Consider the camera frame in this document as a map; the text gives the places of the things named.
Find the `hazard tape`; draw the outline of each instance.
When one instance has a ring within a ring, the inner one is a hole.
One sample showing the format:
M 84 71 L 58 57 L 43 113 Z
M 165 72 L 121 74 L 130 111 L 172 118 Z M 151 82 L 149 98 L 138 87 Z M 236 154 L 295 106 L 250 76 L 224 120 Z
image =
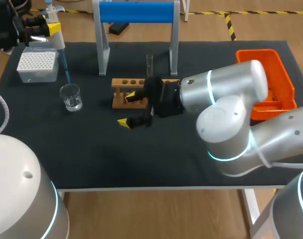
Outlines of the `hazard tape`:
M 303 11 L 193 11 L 189 13 L 189 15 L 213 14 L 303 14 Z
M 35 11 L 35 12 L 41 12 L 44 11 L 45 9 L 30 9 L 30 11 Z M 65 10 L 67 13 L 82 13 L 82 14 L 93 14 L 91 11 L 81 11 L 81 10 Z
M 236 38 L 235 30 L 233 29 L 233 26 L 231 24 L 230 14 L 225 13 L 224 16 L 225 16 L 225 20 L 226 20 L 226 23 L 227 23 L 227 27 L 229 29 L 230 38 L 231 38 L 232 41 L 236 41 L 237 38 Z
M 44 9 L 31 9 L 30 11 L 41 12 Z M 65 10 L 69 13 L 93 14 L 91 11 Z M 303 11 L 193 11 L 189 15 L 224 15 L 224 14 L 303 14 Z

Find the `white box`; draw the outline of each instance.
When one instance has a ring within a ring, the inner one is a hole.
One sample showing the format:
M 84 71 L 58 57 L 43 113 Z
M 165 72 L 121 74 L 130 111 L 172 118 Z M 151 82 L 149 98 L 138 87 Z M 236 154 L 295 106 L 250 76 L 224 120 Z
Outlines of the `white box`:
M 23 52 L 17 71 L 24 83 L 54 82 L 57 78 L 57 51 Z

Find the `wooden test tube rack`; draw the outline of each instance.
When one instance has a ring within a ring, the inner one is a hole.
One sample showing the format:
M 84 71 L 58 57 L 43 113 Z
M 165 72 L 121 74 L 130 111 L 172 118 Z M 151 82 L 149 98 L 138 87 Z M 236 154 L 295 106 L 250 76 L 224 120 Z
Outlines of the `wooden test tube rack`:
M 114 109 L 145 109 L 148 100 L 145 98 L 141 101 L 128 102 L 126 96 L 134 90 L 131 88 L 143 88 L 145 79 L 131 79 L 131 78 L 113 78 L 112 88 L 115 88 L 113 97 Z M 165 83 L 176 82 L 177 79 L 163 79 Z M 121 88 L 127 88 L 126 91 L 121 92 Z

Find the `floor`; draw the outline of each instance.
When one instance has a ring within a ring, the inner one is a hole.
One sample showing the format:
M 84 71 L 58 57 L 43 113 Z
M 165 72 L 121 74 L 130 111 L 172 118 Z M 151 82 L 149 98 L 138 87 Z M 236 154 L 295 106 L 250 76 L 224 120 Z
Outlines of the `floor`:
M 190 11 L 303 10 L 303 0 L 190 0 Z M 44 8 L 33 0 L 32 8 Z M 66 9 L 92 11 L 91 0 L 61 3 Z M 60 13 L 65 41 L 95 41 L 91 15 Z M 191 15 L 180 23 L 180 41 L 230 41 L 223 17 Z M 237 40 L 286 40 L 303 73 L 303 15 L 231 15 Z M 131 24 L 109 41 L 169 41 L 170 25 Z M 0 76 L 8 56 L 0 52 Z M 272 190 L 256 190 L 262 210 Z M 70 239 L 246 239 L 248 225 L 237 190 L 70 193 Z

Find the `metal frame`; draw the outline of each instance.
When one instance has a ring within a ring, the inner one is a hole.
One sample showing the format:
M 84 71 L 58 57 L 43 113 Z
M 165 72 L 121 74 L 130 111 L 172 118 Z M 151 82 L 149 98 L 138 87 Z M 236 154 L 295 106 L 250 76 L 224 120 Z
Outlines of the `metal frame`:
M 181 0 L 183 12 L 185 13 L 185 21 L 188 21 L 190 0 Z
M 177 62 L 178 62 L 178 43 L 179 43 L 179 14 L 180 2 L 174 0 L 173 2 L 173 22 L 171 25 L 171 39 L 169 47 L 170 57 L 170 74 L 177 75 Z M 100 18 L 100 1 L 93 0 L 93 14 L 96 33 L 96 48 L 98 55 L 99 75 L 105 76 L 107 71 L 108 60 L 110 56 L 110 48 L 108 45 L 107 35 L 104 24 Z
M 108 45 L 104 24 L 101 23 L 99 0 L 93 0 L 93 14 L 95 23 L 98 67 L 100 71 L 99 75 L 105 76 L 111 49 Z
M 254 188 L 283 188 L 284 186 L 255 186 Z M 272 229 L 275 232 L 276 239 L 280 239 L 275 230 L 272 219 L 272 206 L 275 196 L 260 214 L 255 191 L 252 188 L 239 187 L 239 186 L 226 186 L 226 187 L 130 187 L 130 188 L 80 188 L 80 189 L 59 189 L 57 190 L 62 199 L 64 199 L 65 192 L 98 192 L 98 191 L 149 191 L 149 190 L 216 190 L 216 189 L 241 189 L 247 218 L 250 226 L 251 239 L 263 239 L 263 236 Z

